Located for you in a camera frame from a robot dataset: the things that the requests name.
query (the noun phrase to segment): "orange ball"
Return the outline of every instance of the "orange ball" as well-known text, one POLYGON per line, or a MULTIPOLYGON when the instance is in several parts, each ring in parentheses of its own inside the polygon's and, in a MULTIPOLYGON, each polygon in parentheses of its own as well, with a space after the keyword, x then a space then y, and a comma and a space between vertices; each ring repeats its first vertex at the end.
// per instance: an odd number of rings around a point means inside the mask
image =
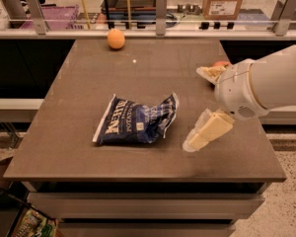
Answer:
POLYGON ((231 65, 231 63, 229 61, 226 61, 226 60, 219 60, 219 61, 216 61, 212 66, 215 67, 215 66, 224 66, 224 67, 227 67, 231 65))
POLYGON ((125 44, 125 36, 119 29, 111 29, 108 34, 108 44, 112 49, 121 49, 125 44))

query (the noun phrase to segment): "brown table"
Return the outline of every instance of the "brown table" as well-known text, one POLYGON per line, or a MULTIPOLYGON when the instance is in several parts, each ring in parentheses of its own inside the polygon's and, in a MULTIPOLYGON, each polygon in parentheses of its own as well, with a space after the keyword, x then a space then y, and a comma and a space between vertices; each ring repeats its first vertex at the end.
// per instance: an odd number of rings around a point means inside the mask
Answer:
MULTIPOLYGON (((5 178, 28 187, 45 184, 29 200, 57 218, 197 219, 205 221, 184 229, 229 236, 230 224, 250 216, 263 202, 264 189, 286 177, 257 118, 237 121, 197 153, 183 151, 199 115, 218 108, 213 88, 195 70, 225 59, 217 40, 127 39, 119 51, 103 39, 76 40, 5 178), (92 142, 113 94, 154 106, 172 92, 180 107, 165 139, 125 146, 92 142), (206 220, 227 221, 215 221, 213 230, 206 220)), ((102 225, 91 228, 63 227, 68 236, 81 229, 104 234, 102 225)), ((171 236, 175 228, 163 233, 171 236)))

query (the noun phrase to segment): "chip bag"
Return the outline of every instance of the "chip bag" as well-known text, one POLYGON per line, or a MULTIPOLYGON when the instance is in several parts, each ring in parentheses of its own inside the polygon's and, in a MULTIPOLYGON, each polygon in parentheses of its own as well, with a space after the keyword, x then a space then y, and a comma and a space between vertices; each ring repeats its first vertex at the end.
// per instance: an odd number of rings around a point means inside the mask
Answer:
POLYGON ((159 106, 147 107, 113 96, 101 119, 93 141, 113 143, 153 143, 165 138, 167 128, 176 118, 179 100, 175 93, 159 106))

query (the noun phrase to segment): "floor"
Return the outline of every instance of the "floor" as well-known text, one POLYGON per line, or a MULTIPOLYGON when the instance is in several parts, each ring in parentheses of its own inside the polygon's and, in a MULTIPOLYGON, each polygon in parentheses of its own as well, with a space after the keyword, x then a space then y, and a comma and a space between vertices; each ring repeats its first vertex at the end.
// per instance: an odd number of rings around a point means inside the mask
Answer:
MULTIPOLYGON (((99 8, 102 0, 87 0, 88 8, 99 8)), ((181 3, 200 3, 201 0, 180 0, 181 3)), ((263 7, 269 16, 275 0, 255 0, 255 5, 263 7)), ((49 0, 59 5, 80 4, 80 0, 49 0)), ((175 6, 178 0, 170 0, 175 6)), ((250 7, 253 0, 245 0, 244 7, 250 7)), ((267 137, 272 143, 275 154, 282 165, 287 180, 282 184, 272 184, 264 193, 265 203, 246 220, 236 222, 236 232, 232 237, 296 237, 296 131, 281 128, 276 132, 268 132, 267 137)), ((0 133, 0 157, 3 153, 10 157, 10 151, 2 149, 9 145, 9 138, 0 133)), ((6 236, 6 220, 15 213, 12 209, 0 210, 0 237, 6 236)))

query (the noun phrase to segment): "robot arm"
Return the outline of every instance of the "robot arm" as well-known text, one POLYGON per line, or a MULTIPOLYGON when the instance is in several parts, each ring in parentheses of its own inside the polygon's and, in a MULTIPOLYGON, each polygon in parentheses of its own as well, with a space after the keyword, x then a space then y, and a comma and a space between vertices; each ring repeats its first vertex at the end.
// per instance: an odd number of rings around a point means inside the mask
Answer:
POLYGON ((296 106, 296 45, 227 67, 217 80, 215 97, 225 112, 239 120, 296 106))
POLYGON ((184 143, 193 152, 222 136, 233 122, 262 117, 274 108, 296 106, 296 45, 259 60, 227 67, 200 67, 197 73, 215 85, 220 110, 206 110, 184 143))

